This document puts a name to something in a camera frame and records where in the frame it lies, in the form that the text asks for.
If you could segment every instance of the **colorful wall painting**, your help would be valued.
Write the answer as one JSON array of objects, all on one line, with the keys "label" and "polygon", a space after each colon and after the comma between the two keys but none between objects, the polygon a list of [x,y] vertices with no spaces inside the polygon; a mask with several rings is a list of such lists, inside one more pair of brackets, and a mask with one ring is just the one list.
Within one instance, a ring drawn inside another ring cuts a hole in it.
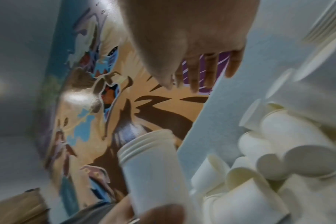
[{"label": "colorful wall painting", "polygon": [[[127,189],[116,153],[147,132],[172,130],[179,147],[207,100],[200,90],[169,91],[141,64],[103,1],[63,0],[39,99],[37,146],[69,215]],[[219,56],[218,75],[228,53]]]}]

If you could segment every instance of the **hand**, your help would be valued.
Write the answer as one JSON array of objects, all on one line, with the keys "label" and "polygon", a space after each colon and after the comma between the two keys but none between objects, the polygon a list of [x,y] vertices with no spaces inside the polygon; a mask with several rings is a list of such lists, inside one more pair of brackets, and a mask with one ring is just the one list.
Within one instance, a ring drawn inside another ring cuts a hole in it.
[{"label": "hand", "polygon": [[[120,201],[99,224],[127,224],[134,211],[129,196]],[[166,205],[154,208],[140,217],[139,224],[182,224],[184,221],[184,210],[179,205]]]},{"label": "hand", "polygon": [[186,60],[193,92],[199,89],[199,57],[205,56],[205,86],[215,83],[218,54],[230,51],[226,76],[240,66],[246,36],[260,0],[120,0],[129,36],[147,71],[171,88],[182,86]]}]

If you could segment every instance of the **silver ring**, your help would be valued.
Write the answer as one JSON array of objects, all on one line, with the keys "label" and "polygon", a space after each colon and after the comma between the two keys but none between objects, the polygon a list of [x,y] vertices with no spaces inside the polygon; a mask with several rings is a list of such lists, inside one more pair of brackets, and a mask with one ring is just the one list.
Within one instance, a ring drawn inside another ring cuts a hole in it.
[{"label": "silver ring", "polygon": [[139,218],[133,218],[127,224],[138,224],[139,221],[140,221]]}]

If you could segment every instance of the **person's left hand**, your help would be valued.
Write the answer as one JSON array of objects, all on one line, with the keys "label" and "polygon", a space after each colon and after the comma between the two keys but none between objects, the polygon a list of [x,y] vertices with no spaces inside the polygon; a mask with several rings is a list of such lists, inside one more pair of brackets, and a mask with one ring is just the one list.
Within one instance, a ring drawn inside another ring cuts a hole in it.
[{"label": "person's left hand", "polygon": [[[99,224],[127,224],[133,217],[131,200],[129,196],[126,196]],[[170,204],[151,209],[139,218],[139,224],[182,224],[184,209],[180,205]]]}]

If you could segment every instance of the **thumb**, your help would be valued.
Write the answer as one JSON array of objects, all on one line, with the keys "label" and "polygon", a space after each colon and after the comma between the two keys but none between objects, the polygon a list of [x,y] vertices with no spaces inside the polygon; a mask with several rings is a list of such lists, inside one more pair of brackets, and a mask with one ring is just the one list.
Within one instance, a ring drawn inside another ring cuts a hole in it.
[{"label": "thumb", "polygon": [[147,211],[140,217],[141,224],[182,224],[184,208],[181,205],[170,204]]}]

